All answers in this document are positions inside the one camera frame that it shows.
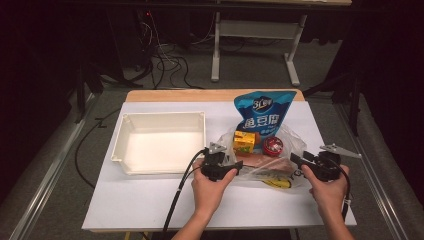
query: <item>wrist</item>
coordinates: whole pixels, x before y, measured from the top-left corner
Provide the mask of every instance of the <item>wrist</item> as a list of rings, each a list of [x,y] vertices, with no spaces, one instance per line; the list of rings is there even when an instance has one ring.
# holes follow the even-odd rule
[[[196,221],[202,222],[208,224],[213,216],[213,213],[207,212],[207,211],[201,211],[201,210],[195,210],[191,218],[195,219]]]
[[[340,222],[344,224],[341,208],[334,208],[333,206],[328,208],[320,208],[319,214],[321,215],[321,218],[325,224],[329,223],[330,221],[333,223]]]

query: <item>wire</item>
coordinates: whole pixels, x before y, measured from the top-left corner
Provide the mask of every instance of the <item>wire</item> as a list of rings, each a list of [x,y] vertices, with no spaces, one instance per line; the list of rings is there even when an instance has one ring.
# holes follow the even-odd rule
[[[137,76],[135,76],[134,78],[131,78],[131,79],[125,79],[125,81],[126,82],[135,82],[135,81],[137,81],[137,80],[140,80],[140,79],[142,79],[142,78],[144,78],[144,77],[146,77],[147,75],[149,75],[149,73],[151,73],[153,71],[153,63],[152,63],[152,61],[149,61],[148,63],[147,63],[147,66],[146,66],[146,68],[144,69],[144,71],[143,71],[143,73],[141,73],[141,74],[139,74],[139,75],[137,75]],[[107,79],[105,79],[103,76],[100,76],[100,80],[102,81],[102,82],[104,82],[104,83],[108,83],[108,84],[111,84],[111,85],[121,85],[121,84],[124,84],[124,85],[127,85],[128,86],[128,84],[126,84],[125,82],[123,82],[123,81],[109,81],[109,80],[107,80]],[[143,85],[130,85],[130,87],[142,87]]]
[[[228,42],[229,39],[235,39],[235,38],[225,37],[223,39],[224,40],[227,40],[227,42]],[[240,51],[244,47],[244,45],[246,45],[246,41],[239,41],[239,43],[240,42],[241,42],[241,45],[238,48],[234,49],[234,50],[226,50],[222,46],[219,49],[222,50],[222,51],[224,51],[224,52],[238,52],[238,51]]]
[[[196,171],[197,169],[200,169],[200,168],[202,168],[202,167],[197,167],[197,168],[195,168],[195,169],[193,169],[193,170],[191,170],[188,174],[187,174],[187,176],[186,176],[186,178],[184,179],[184,181],[186,181],[187,180],[187,178],[194,172],[194,171]]]
[[[343,220],[346,220],[346,215],[347,215],[347,210],[349,209],[349,196],[350,196],[350,179],[349,176],[347,175],[347,173],[343,170],[343,168],[341,168],[339,166],[340,171],[342,172],[342,174],[344,175],[344,177],[346,178],[346,182],[347,182],[347,190],[346,190],[346,196],[345,196],[345,201],[343,203],[343,209],[342,209],[342,216],[343,216]]]
[[[165,56],[165,58],[168,61],[170,61],[168,56],[166,56],[165,52],[163,51],[162,45],[160,44],[158,29],[157,29],[156,24],[155,24],[155,19],[153,18],[152,12],[150,10],[149,10],[149,14],[150,14],[150,18],[152,19],[153,29],[155,30],[155,33],[156,33],[156,40],[158,41],[158,46],[159,46],[160,50],[162,51],[162,54]]]
[[[258,39],[258,38],[251,38],[251,37],[249,37],[249,38],[243,38],[242,40],[239,40],[240,38],[233,38],[233,39],[234,39],[235,42],[244,42],[247,45],[251,45],[251,46],[262,46],[262,47],[271,46],[271,45],[277,44],[277,43],[279,43],[279,42],[281,42],[283,40],[283,39],[266,39],[269,42],[267,42],[267,43],[259,43],[259,42],[249,41],[251,39]]]
[[[172,204],[171,204],[171,208],[169,209],[168,216],[166,217],[166,221],[165,221],[165,224],[164,224],[163,230],[162,230],[162,237],[161,237],[162,240],[165,239],[166,232],[168,231],[169,222],[171,221],[171,217],[172,217],[172,214],[174,213],[175,205],[177,205],[177,201],[178,201],[178,198],[180,197],[181,191],[184,187],[184,183],[187,180],[188,175],[194,171],[194,170],[192,170],[189,173],[191,165],[193,165],[193,162],[197,159],[197,157],[200,154],[205,153],[207,151],[208,151],[208,149],[204,148],[204,149],[200,150],[199,152],[197,152],[196,155],[194,155],[193,159],[191,159],[190,163],[188,164],[187,169],[184,172],[183,177],[181,178],[181,182],[180,182],[180,185],[178,186],[177,192],[175,193],[174,199],[172,200]]]
[[[143,40],[144,40],[144,37],[146,36],[147,30],[150,30],[149,43],[147,44],[147,46],[150,46],[150,44],[152,43],[152,39],[153,39],[152,28],[147,23],[145,23],[145,22],[141,22],[141,24],[144,25],[144,26],[146,26],[146,30],[144,31],[143,38],[142,39],[138,38],[138,40],[140,40],[140,44],[141,44],[141,46],[143,46]]]
[[[144,232],[140,232],[140,234],[143,237],[142,240],[143,239],[150,240],[150,238]]]
[[[202,43],[202,42],[207,42],[207,41],[209,41],[210,39],[213,39],[213,37],[209,37],[209,35],[210,35],[210,33],[212,32],[212,28],[213,28],[213,26],[215,25],[215,12],[214,13],[212,13],[212,21],[211,21],[211,25],[210,25],[210,27],[209,27],[209,31],[208,31],[208,33],[206,33],[206,35],[205,35],[205,37],[202,39],[202,40],[199,40],[199,41],[197,41],[197,42],[193,42],[193,43],[190,43],[191,45],[196,45],[196,44],[199,44],[199,43]]]
[[[158,58],[158,59],[160,59],[161,60],[161,62],[159,62],[159,63],[157,63],[156,64],[156,68],[157,69],[159,69],[159,70],[162,70],[162,73],[164,73],[165,71],[173,71],[171,74],[170,74],[170,76],[169,76],[169,81],[170,81],[170,83],[171,83],[171,85],[174,87],[174,88],[181,88],[181,89],[183,89],[183,88],[186,88],[186,87],[180,87],[180,86],[177,86],[175,83],[174,83],[174,78],[173,78],[173,76],[178,72],[178,71],[180,71],[182,68],[183,68],[183,64],[181,63],[181,62],[183,62],[184,63],[184,65],[185,65],[185,73],[184,73],[184,76],[183,76],[183,81],[184,81],[184,83],[189,87],[189,88],[191,88],[191,89],[204,89],[203,87],[200,87],[200,86],[195,86],[195,85],[192,85],[192,84],[190,84],[188,81],[187,81],[187,76],[188,76],[188,73],[189,73],[189,69],[188,69],[188,63],[187,63],[187,60],[185,59],[185,58],[183,58],[183,57],[178,57],[178,56],[172,56],[172,55],[168,55],[168,59],[169,59],[169,61],[170,62],[172,62],[174,65],[171,67],[171,68],[169,68],[169,69],[166,69],[166,67],[165,67],[165,65],[164,65],[164,61],[163,61],[163,59],[162,59],[162,57],[161,57],[161,55],[158,53],[158,55],[157,56],[154,56],[154,57],[156,57],[156,58]],[[154,89],[156,90],[156,89],[158,89],[158,86],[159,86],[159,83],[154,83]]]
[[[154,79],[153,79],[153,74],[152,74],[153,90],[157,90],[157,89],[158,89],[159,84],[162,82],[162,80],[163,80],[163,76],[165,75],[165,63],[163,62],[163,59],[162,59],[162,57],[159,55],[159,53],[158,53],[158,56],[159,56],[159,60],[160,60],[160,62],[162,63],[162,73],[161,73],[161,75],[160,75],[159,82],[158,82],[157,84],[155,83],[155,81],[154,81]]]
[[[94,129],[96,129],[97,127],[101,127],[102,126],[102,123],[103,123],[103,121],[104,120],[106,120],[108,117],[110,117],[111,115],[113,115],[114,113],[116,113],[116,112],[118,112],[119,110],[121,110],[121,108],[118,108],[118,109],[116,109],[116,110],[114,110],[114,111],[112,111],[111,113],[109,113],[108,115],[106,115],[105,117],[103,117],[103,118],[96,118],[96,120],[99,120],[99,122],[96,124],[96,125],[94,125],[85,135],[84,135],[84,137],[81,139],[81,141],[78,143],[78,146],[77,146],[77,148],[76,148],[76,150],[75,150],[75,155],[74,155],[74,163],[75,163],[75,168],[76,168],[76,170],[77,170],[77,173],[78,173],[78,175],[81,177],[81,179],[88,185],[88,186],[90,186],[91,188],[95,188],[95,186],[94,186],[94,184],[93,183],[91,183],[86,177],[84,177],[84,175],[82,174],[82,172],[81,172],[81,170],[80,170],[80,168],[79,168],[79,166],[78,166],[78,152],[79,152],[79,150],[80,150],[80,148],[81,148],[81,146],[82,146],[82,143],[87,139],[87,137],[88,137],[88,135],[90,135],[90,133],[91,132],[93,132],[93,130]]]
[[[296,234],[296,240],[300,240],[300,236],[299,236],[299,230],[297,228],[294,229],[294,232]]]

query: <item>person's right hand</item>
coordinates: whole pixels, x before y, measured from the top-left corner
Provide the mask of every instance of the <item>person's right hand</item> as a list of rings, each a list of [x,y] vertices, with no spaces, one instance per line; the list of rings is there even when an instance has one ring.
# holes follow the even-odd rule
[[[231,169],[221,181],[212,182],[199,169],[202,160],[193,164],[194,179],[191,182],[194,192],[195,214],[205,215],[209,218],[219,207],[224,190],[237,174],[237,169]]]
[[[343,170],[349,174],[349,168],[341,165]],[[323,182],[317,179],[312,170],[302,165],[302,171],[305,177],[312,185],[309,192],[318,204],[318,211],[322,218],[332,217],[333,214],[340,214],[343,205],[343,199],[346,195],[347,182],[343,174],[340,178],[331,182]]]

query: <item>white desk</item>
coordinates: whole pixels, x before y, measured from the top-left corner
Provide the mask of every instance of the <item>white desk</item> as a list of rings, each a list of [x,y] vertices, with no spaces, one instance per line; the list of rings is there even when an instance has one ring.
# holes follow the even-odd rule
[[[320,6],[350,6],[351,0],[217,0],[220,2],[254,2],[254,3],[279,3],[279,4],[301,4],[301,5],[320,5]],[[292,40],[291,48],[288,53],[284,53],[284,61],[293,86],[299,86],[300,81],[297,76],[293,58],[302,36],[303,28],[306,23],[306,15],[299,17],[298,22],[294,23],[276,23],[276,22],[258,22],[258,21],[235,21],[221,20],[219,12],[215,14],[215,46],[212,58],[212,82],[219,81],[220,50],[219,41],[221,36],[233,37],[255,37],[269,39],[288,39]]]
[[[229,128],[241,121],[232,101],[126,102],[117,126],[124,113],[165,111],[204,111],[207,142],[218,140]],[[308,151],[320,151],[319,146],[323,145],[323,141],[307,102],[294,101],[284,123],[302,137],[308,145]],[[181,175],[126,175],[119,163],[111,160],[116,135],[117,129],[112,136],[82,228],[91,231],[161,231]],[[310,186],[302,186],[277,190],[262,182],[233,181],[207,229],[322,225],[316,203],[308,192],[309,188]],[[188,179],[169,228],[181,228],[193,210],[194,199]],[[346,224],[356,225],[350,210]]]

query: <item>yellow box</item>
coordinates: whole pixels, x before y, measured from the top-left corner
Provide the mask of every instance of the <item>yellow box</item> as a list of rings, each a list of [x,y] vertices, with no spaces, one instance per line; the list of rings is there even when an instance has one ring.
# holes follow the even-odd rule
[[[251,153],[255,146],[255,134],[236,131],[234,133],[233,148],[239,152]]]

